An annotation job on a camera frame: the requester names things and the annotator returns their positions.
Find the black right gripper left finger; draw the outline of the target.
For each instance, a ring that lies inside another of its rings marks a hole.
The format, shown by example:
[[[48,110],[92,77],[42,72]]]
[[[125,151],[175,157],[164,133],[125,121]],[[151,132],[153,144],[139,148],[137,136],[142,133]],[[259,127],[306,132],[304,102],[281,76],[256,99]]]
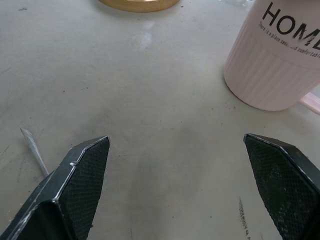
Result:
[[[2,240],[85,240],[101,197],[110,141],[72,147],[21,206]]]

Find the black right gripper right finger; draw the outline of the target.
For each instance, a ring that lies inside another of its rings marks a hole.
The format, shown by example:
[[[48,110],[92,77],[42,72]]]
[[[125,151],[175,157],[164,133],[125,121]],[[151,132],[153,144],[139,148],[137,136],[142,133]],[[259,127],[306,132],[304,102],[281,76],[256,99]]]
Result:
[[[320,238],[320,170],[294,145],[243,138],[259,195],[284,240]]]

